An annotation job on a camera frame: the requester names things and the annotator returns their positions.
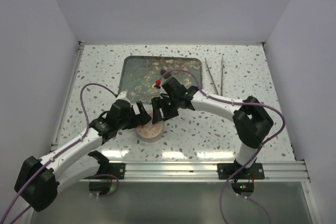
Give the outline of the metal tweezers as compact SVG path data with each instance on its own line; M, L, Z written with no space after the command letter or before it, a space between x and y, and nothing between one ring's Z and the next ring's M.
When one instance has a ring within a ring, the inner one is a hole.
M205 63L205 68L211 80L211 84L214 88L215 93L217 95L223 96L224 94L224 58L221 57L220 59L220 66L219 66L220 74L217 74L217 75L212 73L212 69L208 64L208 60L206 57L204 59L204 63Z

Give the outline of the left black base bracket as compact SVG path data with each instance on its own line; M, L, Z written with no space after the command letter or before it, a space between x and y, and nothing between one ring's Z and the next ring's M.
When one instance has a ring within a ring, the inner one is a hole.
M105 163L99 166L97 175L109 174L117 179L124 179L125 168L125 163Z

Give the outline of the round metal tin lid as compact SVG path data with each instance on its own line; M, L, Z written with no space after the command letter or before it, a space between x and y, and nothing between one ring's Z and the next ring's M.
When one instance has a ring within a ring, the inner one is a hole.
M150 120L146 125L136 127L135 132L140 140L147 143L154 143L163 136L164 122L159 121L153 124L152 120Z

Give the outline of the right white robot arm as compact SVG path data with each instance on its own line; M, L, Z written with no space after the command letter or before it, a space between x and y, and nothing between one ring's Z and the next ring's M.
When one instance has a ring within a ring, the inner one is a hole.
M177 117L179 109L208 112L228 119L234 123L242 142L234 161L234 172L240 178L252 173L257 150L274 125L257 99L249 96L246 100L225 103L223 98L206 95L196 86L187 89L175 78L164 83L156 80L154 86L160 89L160 95L151 100L153 124Z

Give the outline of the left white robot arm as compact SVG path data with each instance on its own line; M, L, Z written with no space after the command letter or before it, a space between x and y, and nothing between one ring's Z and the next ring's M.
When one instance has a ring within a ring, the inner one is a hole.
M92 120L87 128L68 144L39 159L27 158L20 169L14 190L37 212L56 199L60 177L78 159L114 138L120 130L128 130L150 122L151 116L142 102L139 113L126 100L117 99L107 112Z

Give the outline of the aluminium rail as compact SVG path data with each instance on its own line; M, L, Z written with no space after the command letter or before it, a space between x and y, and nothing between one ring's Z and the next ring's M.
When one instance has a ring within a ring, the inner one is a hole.
M228 165L218 162L127 162L120 169L122 182L224 182ZM250 169L240 182L308 182L303 161L264 162Z

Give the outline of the floral teal tray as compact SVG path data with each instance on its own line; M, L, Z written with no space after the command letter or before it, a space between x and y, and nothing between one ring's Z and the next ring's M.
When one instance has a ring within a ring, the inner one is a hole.
M175 77L186 88L195 86L195 81L202 83L202 62L197 58L128 56L121 71L119 92L127 91L127 97L132 103L142 101L144 104L150 104L151 99L160 94L160 91L152 86L161 76L162 69L182 69L192 73L195 77L185 72L171 73L171 77Z

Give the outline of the round metal tin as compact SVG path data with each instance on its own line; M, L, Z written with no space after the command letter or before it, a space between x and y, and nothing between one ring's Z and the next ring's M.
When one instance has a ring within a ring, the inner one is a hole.
M135 132L140 140L146 143L154 143L163 136L164 128L145 129L138 127Z

